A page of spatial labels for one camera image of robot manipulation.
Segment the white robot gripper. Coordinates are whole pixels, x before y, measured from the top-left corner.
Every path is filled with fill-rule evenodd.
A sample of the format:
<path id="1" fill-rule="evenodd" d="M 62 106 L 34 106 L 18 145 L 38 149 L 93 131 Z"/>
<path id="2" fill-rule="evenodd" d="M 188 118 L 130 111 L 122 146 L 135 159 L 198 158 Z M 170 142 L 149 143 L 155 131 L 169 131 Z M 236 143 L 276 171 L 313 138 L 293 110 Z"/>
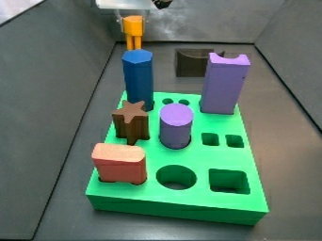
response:
<path id="1" fill-rule="evenodd" d="M 155 9 L 155 5 L 151 0 L 95 0 L 99 8 L 114 9 L 117 15 L 117 22 L 119 24 L 121 32 L 123 32 L 123 17 L 121 15 L 121 9 L 143 9 L 143 29 L 149 24 L 150 9 Z"/>

